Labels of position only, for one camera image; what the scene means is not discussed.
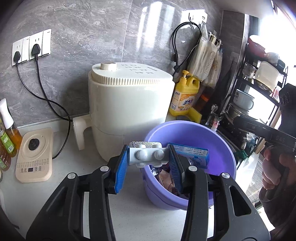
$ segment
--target finger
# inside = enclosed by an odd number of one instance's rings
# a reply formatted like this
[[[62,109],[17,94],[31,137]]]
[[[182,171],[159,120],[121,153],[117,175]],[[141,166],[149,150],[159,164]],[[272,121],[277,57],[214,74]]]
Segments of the finger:
[[[265,151],[264,151],[264,158],[268,161],[270,161],[270,158],[271,158],[271,151],[270,149],[272,148],[272,146],[268,147]]]
[[[280,178],[281,178],[281,174],[278,171],[278,169],[276,169],[274,167],[274,165],[266,159],[263,160],[262,168],[263,168],[263,172],[264,172],[265,176],[270,181],[272,181],[272,183],[274,185],[277,185],[279,183]]]
[[[275,185],[267,183],[264,179],[262,180],[262,183],[263,183],[263,187],[268,190],[274,189],[274,187],[275,187]]]
[[[264,174],[264,172],[262,172],[262,177],[263,177],[263,179],[264,179],[267,183],[273,185],[272,181],[270,181],[270,180],[267,178],[267,176]]]
[[[279,157],[279,162],[284,167],[288,167],[290,169],[289,175],[287,178],[287,185],[296,184],[296,160],[295,156],[283,153]]]

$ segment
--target yellow dish soap bottle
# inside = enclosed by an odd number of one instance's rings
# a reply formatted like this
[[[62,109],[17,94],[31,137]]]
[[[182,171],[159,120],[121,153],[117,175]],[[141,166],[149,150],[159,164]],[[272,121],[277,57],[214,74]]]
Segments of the yellow dish soap bottle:
[[[180,78],[179,83],[176,85],[174,96],[169,108],[171,115],[186,115],[189,108],[193,105],[194,98],[200,88],[198,79],[192,77],[187,70],[183,70],[184,75]]]

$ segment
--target purple trash bin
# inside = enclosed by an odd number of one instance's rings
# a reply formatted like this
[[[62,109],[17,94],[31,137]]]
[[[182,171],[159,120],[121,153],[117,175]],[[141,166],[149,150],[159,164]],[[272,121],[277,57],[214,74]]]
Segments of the purple trash bin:
[[[210,160],[206,173],[220,175],[228,172],[233,179],[236,176],[236,162],[229,146],[215,132],[200,124],[174,120],[162,123],[151,130],[145,141],[160,142],[163,147],[169,142],[206,148]],[[150,166],[141,168],[147,196],[157,207],[165,210],[187,210],[188,200],[180,198],[166,190],[153,176]],[[213,194],[209,192],[209,206],[213,205]]]

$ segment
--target amber liquid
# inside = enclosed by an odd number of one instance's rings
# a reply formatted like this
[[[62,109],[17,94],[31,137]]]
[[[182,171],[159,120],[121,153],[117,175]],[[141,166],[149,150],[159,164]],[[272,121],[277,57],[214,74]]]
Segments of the amber liquid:
[[[10,140],[14,144],[17,150],[20,149],[20,145],[22,143],[22,135],[20,134],[17,126],[13,124],[10,128],[5,130]]]
[[[2,142],[0,142],[0,159],[6,165],[5,168],[2,168],[3,171],[7,171],[11,164],[11,157],[7,153],[5,147],[3,146]]]

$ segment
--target metal grille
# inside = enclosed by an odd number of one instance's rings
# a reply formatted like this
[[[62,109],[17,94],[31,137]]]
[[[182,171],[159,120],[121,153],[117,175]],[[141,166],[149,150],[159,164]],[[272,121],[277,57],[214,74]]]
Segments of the metal grille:
[[[262,155],[259,156],[253,177],[252,177],[252,181],[249,184],[249,187],[246,191],[246,195],[247,197],[250,199],[251,202],[255,202],[256,200],[259,199],[259,192],[261,190],[261,188],[263,187],[263,183],[262,183],[262,160],[263,158],[261,158]]]

